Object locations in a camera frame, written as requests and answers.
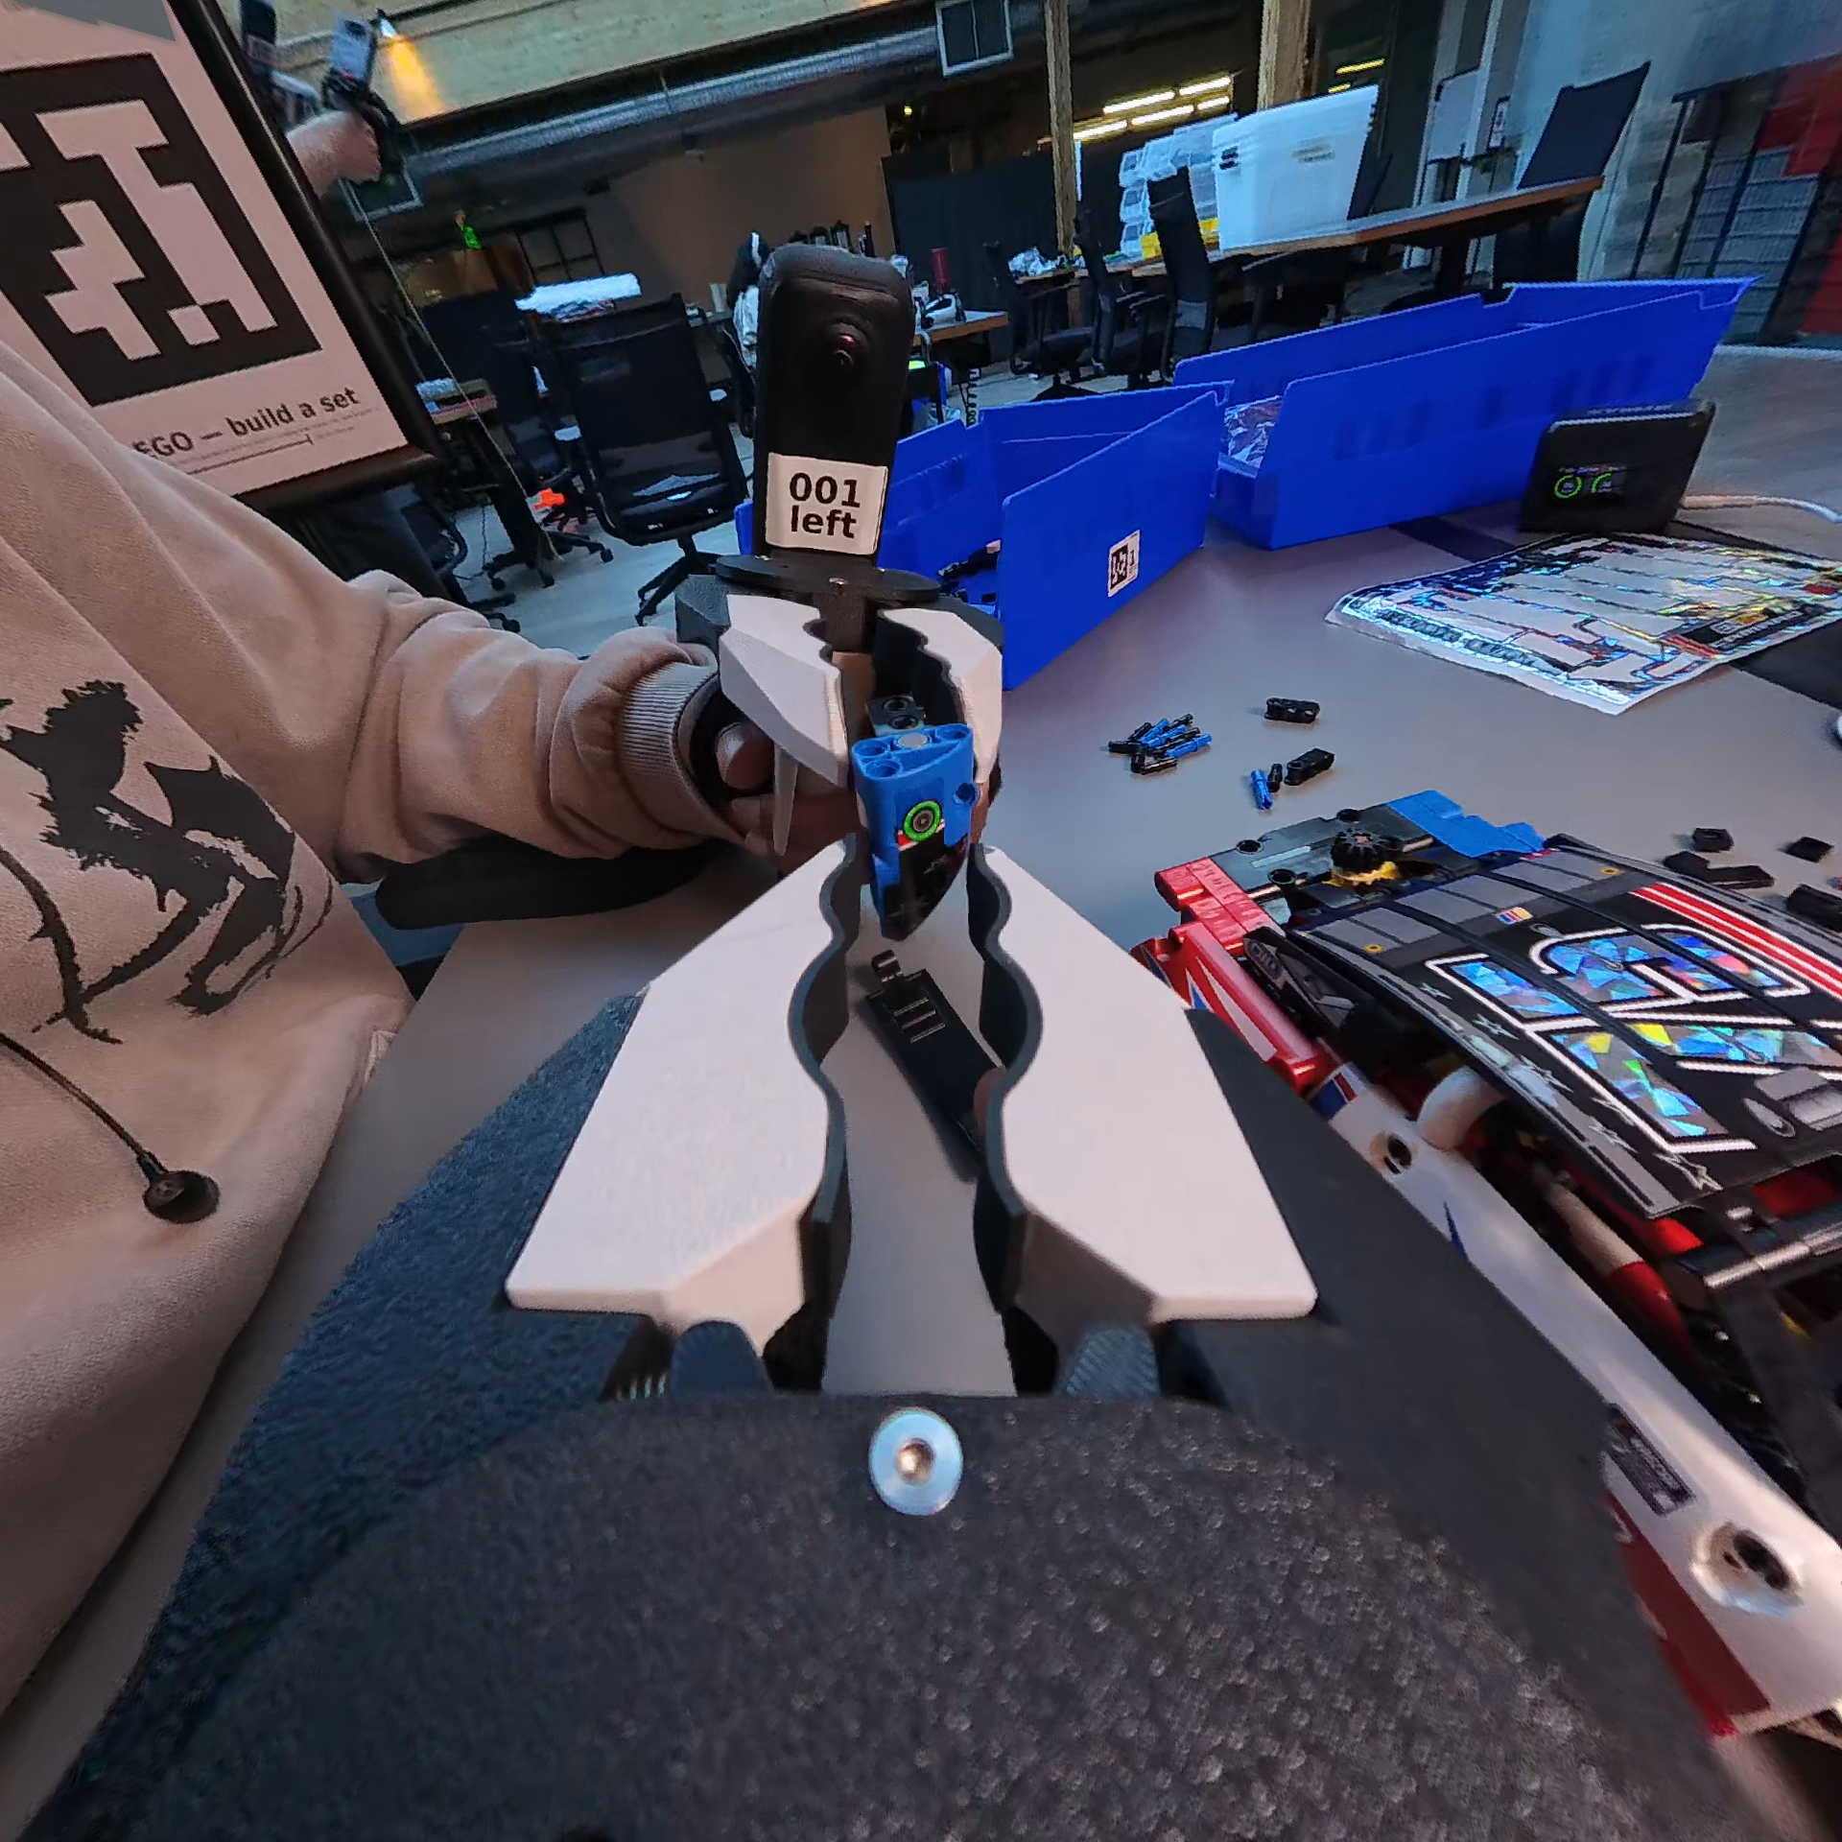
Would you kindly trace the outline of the pile of small lego pieces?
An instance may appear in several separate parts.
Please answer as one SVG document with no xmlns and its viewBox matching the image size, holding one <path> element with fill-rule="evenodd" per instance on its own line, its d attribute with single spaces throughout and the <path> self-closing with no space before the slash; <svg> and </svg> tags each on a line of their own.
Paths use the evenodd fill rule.
<svg viewBox="0 0 1842 1842">
<path fill-rule="evenodd" d="M 1660 860 L 1673 874 L 1682 874 L 1695 884 L 1724 892 L 1768 895 L 1781 901 L 1781 907 L 1787 907 L 1790 914 L 1818 924 L 1827 934 L 1839 934 L 1839 884 L 1781 886 L 1774 870 L 1768 870 L 1765 863 L 1737 858 L 1737 836 L 1726 827 L 1693 827 L 1687 836 L 1687 850 L 1676 850 Z"/>
</svg>

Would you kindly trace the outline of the black office chair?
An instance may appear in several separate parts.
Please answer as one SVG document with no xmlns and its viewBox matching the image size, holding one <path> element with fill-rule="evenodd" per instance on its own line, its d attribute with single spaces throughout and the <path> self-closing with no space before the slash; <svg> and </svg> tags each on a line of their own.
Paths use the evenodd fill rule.
<svg viewBox="0 0 1842 1842">
<path fill-rule="evenodd" d="M 1162 281 L 1169 288 L 1162 330 L 1162 379 L 1178 384 L 1186 359 L 1210 356 L 1219 338 L 1219 295 L 1239 292 L 1229 304 L 1229 331 L 1239 345 L 1255 341 L 1252 258 L 1216 260 L 1201 231 L 1189 168 L 1148 182 L 1148 203 L 1158 235 Z"/>
<path fill-rule="evenodd" d="M 1077 218 L 1074 242 L 1092 292 L 1083 330 L 1054 330 L 1054 288 L 1048 281 L 1026 288 L 1031 371 L 1051 379 L 1036 402 L 1092 394 L 1077 381 L 1083 367 L 1102 379 L 1125 379 L 1131 390 L 1155 384 L 1169 320 L 1165 295 L 1135 288 L 1131 276 L 1117 276 L 1086 217 Z"/>
<path fill-rule="evenodd" d="M 1562 85 L 1548 124 L 1516 182 L 1519 191 L 1602 179 L 1637 111 L 1648 64 L 1592 85 Z M 1527 218 L 1496 235 L 1491 284 L 1562 284 L 1579 276 L 1579 235 L 1588 196 L 1576 196 L 1544 218 Z"/>
<path fill-rule="evenodd" d="M 679 295 L 656 304 L 541 320 L 541 377 L 579 428 L 593 506 L 634 549 L 674 542 L 679 557 L 641 585 L 635 622 L 711 557 L 696 546 L 734 519 L 750 493 L 728 410 L 715 403 Z"/>
</svg>

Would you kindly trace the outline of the person's left forearm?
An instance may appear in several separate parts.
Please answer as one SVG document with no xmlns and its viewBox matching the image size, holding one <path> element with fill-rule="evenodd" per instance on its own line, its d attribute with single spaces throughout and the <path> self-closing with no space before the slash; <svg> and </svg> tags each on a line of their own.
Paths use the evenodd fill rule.
<svg viewBox="0 0 1842 1842">
<path fill-rule="evenodd" d="M 117 442 L 2 350 L 2 740 L 80 808 L 223 765 L 325 860 L 481 833 L 567 858 L 734 843 L 690 744 L 715 660 L 657 634 L 545 651 Z"/>
</svg>

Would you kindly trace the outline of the long work table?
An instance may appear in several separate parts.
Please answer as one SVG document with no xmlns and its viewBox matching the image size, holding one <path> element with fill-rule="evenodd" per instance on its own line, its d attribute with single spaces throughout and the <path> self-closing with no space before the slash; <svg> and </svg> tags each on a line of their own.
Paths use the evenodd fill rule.
<svg viewBox="0 0 1842 1842">
<path fill-rule="evenodd" d="M 1603 175 L 1579 175 L 1569 182 L 1496 191 L 1478 196 L 1457 196 L 1446 203 L 1414 203 L 1368 218 L 1337 218 L 1313 225 L 1291 238 L 1262 238 L 1252 244 L 1222 247 L 1210 255 L 1214 295 L 1234 295 L 1244 284 L 1249 264 L 1313 258 L 1328 250 L 1362 247 L 1427 247 L 1434 264 L 1434 298 L 1463 292 L 1470 272 L 1470 247 L 1503 229 L 1541 222 L 1588 200 L 1603 184 Z"/>
</svg>

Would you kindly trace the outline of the white storage box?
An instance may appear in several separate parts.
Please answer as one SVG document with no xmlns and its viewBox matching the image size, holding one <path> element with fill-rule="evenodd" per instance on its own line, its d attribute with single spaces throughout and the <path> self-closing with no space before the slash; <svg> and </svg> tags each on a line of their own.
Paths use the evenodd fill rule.
<svg viewBox="0 0 1842 1842">
<path fill-rule="evenodd" d="M 1378 89 L 1281 103 L 1214 129 L 1222 250 L 1346 222 Z"/>
</svg>

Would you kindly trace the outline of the large blue storage bin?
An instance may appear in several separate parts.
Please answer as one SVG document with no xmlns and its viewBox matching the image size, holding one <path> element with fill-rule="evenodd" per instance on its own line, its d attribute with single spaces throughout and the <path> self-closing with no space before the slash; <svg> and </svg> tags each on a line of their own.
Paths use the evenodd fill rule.
<svg viewBox="0 0 1842 1842">
<path fill-rule="evenodd" d="M 1229 406 L 1278 402 L 1214 515 L 1259 549 L 1519 498 L 1551 423 L 1689 398 L 1753 276 L 1512 284 L 1186 359 Z"/>
</svg>

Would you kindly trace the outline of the black curved lego panel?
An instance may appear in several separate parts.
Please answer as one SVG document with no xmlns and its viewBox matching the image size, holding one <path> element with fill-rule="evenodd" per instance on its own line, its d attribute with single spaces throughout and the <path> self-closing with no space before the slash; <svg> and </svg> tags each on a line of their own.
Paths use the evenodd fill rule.
<svg viewBox="0 0 1842 1842">
<path fill-rule="evenodd" d="M 983 1101 L 1000 1063 L 929 971 L 894 949 L 872 956 L 865 1012 L 942 1142 L 969 1165 L 983 1160 Z"/>
</svg>

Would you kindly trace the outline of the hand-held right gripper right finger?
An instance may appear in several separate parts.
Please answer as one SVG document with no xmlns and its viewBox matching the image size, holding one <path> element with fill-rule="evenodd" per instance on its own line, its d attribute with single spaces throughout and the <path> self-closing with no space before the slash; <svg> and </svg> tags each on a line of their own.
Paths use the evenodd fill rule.
<svg viewBox="0 0 1842 1842">
<path fill-rule="evenodd" d="M 1320 1290 L 1210 1063 L 1222 1025 L 994 845 L 973 944 L 1000 1063 L 974 1251 L 1018 1391 L 1096 1329 L 1307 1320 Z"/>
</svg>

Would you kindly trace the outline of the lego race car model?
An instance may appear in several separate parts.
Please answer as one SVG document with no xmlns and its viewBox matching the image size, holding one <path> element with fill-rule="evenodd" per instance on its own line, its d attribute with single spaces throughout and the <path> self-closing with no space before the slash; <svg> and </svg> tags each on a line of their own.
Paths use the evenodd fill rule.
<svg viewBox="0 0 1842 1842">
<path fill-rule="evenodd" d="M 1418 791 L 1158 870 L 1229 1025 L 1602 1398 L 1718 1735 L 1839 1746 L 1839 934 Z"/>
</svg>

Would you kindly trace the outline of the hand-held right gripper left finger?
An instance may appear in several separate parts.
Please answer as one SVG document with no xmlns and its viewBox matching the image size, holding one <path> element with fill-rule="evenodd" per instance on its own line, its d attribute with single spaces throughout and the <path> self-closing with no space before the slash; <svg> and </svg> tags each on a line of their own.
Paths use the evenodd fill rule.
<svg viewBox="0 0 1842 1842">
<path fill-rule="evenodd" d="M 661 971 L 505 1278 L 512 1306 L 728 1323 L 821 1387 L 849 1258 L 847 1112 L 862 850 L 821 850 Z"/>
</svg>

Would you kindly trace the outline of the person's left hand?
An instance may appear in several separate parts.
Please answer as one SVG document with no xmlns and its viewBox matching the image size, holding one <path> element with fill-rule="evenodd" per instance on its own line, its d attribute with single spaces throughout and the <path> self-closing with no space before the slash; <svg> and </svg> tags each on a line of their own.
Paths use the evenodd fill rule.
<svg viewBox="0 0 1842 1842">
<path fill-rule="evenodd" d="M 745 717 L 719 733 L 715 767 L 725 790 L 725 822 L 753 856 L 789 874 L 852 836 L 862 808 L 849 787 L 833 787 L 801 765 L 793 765 L 789 804 L 778 804 L 775 761 L 771 736 Z"/>
</svg>

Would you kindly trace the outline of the lego sticker sheet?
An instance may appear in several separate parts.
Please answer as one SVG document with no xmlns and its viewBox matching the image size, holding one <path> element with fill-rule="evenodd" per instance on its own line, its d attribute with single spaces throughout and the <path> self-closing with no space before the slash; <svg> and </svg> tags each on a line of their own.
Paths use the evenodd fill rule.
<svg viewBox="0 0 1842 1842">
<path fill-rule="evenodd" d="M 1346 591 L 1328 622 L 1625 714 L 1839 622 L 1839 563 L 1669 537 L 1557 537 Z"/>
</svg>

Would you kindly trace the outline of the black charger with green display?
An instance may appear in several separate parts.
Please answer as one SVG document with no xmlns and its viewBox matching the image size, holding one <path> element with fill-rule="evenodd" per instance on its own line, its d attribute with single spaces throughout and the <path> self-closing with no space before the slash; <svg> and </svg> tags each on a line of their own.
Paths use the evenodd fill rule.
<svg viewBox="0 0 1842 1842">
<path fill-rule="evenodd" d="M 1592 406 L 1551 423 L 1516 525 L 1527 537 L 1665 537 L 1714 421 L 1712 402 L 1673 402 Z"/>
</svg>

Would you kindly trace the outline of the blue lego panel piece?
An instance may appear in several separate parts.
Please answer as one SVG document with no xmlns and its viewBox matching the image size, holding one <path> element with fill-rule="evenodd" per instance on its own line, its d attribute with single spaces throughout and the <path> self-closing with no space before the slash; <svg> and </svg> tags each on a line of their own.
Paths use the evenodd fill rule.
<svg viewBox="0 0 1842 1842">
<path fill-rule="evenodd" d="M 852 744 L 862 808 L 865 890 L 885 939 L 908 939 L 942 905 L 973 858 L 974 733 L 940 725 L 929 750 L 894 750 L 894 736 Z"/>
</svg>

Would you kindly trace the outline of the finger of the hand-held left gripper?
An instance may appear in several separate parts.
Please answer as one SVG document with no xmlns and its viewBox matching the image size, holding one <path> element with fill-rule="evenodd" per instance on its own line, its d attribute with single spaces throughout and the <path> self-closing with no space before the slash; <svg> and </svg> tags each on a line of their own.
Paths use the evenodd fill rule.
<svg viewBox="0 0 1842 1842">
<path fill-rule="evenodd" d="M 911 695 L 931 725 L 974 733 L 973 843 L 1002 787 L 1002 628 L 973 605 L 880 610 L 880 695 Z"/>
<path fill-rule="evenodd" d="M 729 591 L 719 643 L 720 689 L 778 754 L 841 790 L 852 778 L 842 678 L 809 625 L 818 610 Z"/>
</svg>

